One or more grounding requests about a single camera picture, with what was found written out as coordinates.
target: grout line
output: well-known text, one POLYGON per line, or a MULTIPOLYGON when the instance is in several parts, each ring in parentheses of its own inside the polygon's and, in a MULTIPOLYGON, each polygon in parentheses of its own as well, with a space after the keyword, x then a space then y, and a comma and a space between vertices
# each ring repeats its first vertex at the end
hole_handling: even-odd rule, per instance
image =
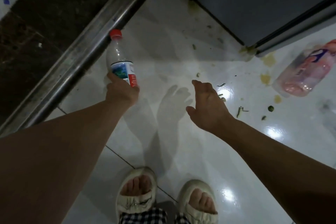
MULTIPOLYGON (((119 154, 117 154, 114 150, 112 150, 110 147, 108 147, 107 145, 105 146, 107 149, 111 150, 114 154, 116 154, 119 158, 121 158, 123 161, 125 161, 128 165, 130 165, 133 169, 135 169, 134 166, 132 166, 128 161, 126 161, 122 156, 120 156, 119 154)), ((158 188, 165 193, 168 197, 170 197, 172 200, 174 200, 176 203, 178 203, 171 195, 169 195, 167 192, 165 192, 163 189, 161 189, 159 186, 158 188)))
POLYGON ((62 109, 61 107, 57 106, 57 108, 58 108, 62 113, 67 114, 65 111, 63 111, 63 109, 62 109))

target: checkered pants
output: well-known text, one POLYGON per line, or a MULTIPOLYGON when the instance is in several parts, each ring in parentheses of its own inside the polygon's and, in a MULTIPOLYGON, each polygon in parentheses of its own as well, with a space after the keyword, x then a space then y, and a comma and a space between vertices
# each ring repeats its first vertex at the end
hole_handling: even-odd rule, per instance
MULTIPOLYGON (((177 213, 175 217, 175 224, 190 224, 183 213, 177 213)), ((120 215, 119 224, 165 224, 167 223, 167 213, 159 208, 152 208, 143 213, 120 215)))

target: red section of label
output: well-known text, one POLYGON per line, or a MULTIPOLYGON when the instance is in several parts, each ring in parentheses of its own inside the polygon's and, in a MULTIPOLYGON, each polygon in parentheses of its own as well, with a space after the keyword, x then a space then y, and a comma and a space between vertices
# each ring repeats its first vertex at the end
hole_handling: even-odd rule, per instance
POLYGON ((138 86, 137 78, 136 78, 135 74, 128 74, 128 78, 129 78, 129 84, 132 87, 138 86))

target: person's left arm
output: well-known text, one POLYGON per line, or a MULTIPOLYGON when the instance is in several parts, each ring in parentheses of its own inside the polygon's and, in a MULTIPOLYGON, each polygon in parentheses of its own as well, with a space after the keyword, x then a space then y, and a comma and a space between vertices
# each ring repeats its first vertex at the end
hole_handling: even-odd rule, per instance
POLYGON ((138 87, 108 77, 105 101, 0 138, 0 223, 62 222, 138 99, 138 87))

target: forearm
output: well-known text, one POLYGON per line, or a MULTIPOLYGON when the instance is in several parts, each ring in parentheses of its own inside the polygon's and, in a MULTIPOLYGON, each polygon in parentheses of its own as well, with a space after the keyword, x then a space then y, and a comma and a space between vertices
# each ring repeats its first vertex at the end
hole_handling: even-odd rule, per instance
POLYGON ((60 223, 128 107, 103 101, 2 138, 0 216, 60 223))
POLYGON ((271 139, 239 120, 234 121, 232 126, 231 132, 218 130, 218 137, 237 151, 293 219, 298 222, 302 220, 303 211, 307 217, 311 217, 313 213, 321 214, 316 211, 318 205, 321 206, 320 197, 328 201, 330 197, 336 196, 334 169, 271 139))

